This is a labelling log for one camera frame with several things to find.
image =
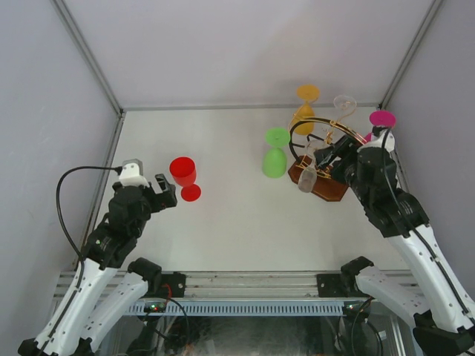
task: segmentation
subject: white table surface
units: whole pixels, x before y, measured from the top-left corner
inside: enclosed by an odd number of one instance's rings
[[[369,132],[375,108],[358,108],[347,123]],[[138,158],[148,180],[179,156],[197,166],[202,196],[155,214],[125,261],[145,257],[167,271],[332,271],[360,255],[381,269],[407,269],[396,250],[364,215],[351,190],[340,202],[301,193],[287,174],[261,171],[268,128],[286,127],[294,109],[131,111],[114,165]],[[317,116],[335,118],[332,108]],[[289,167],[293,163],[288,147]],[[112,198],[109,176],[100,217]],[[156,191],[158,184],[152,181]]]

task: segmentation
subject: white robotic arm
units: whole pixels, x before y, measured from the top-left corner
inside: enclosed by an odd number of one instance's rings
[[[82,262],[68,291],[36,339],[25,340],[21,356],[70,356],[97,350],[124,311],[147,291],[160,286],[161,268],[143,258],[130,264],[116,290],[94,311],[104,288],[134,249],[153,213],[177,204],[175,187],[155,176],[162,192],[155,194],[142,175],[138,159],[122,165],[109,212],[88,236]]]
[[[427,355],[459,355],[474,345],[475,303],[468,296],[437,244],[429,219],[412,195],[397,188],[396,164],[389,152],[394,137],[375,128],[378,139],[361,147],[343,138],[332,177],[347,183],[370,222],[403,257],[424,297],[391,282],[364,257],[341,268],[346,287],[378,299],[402,318]]]

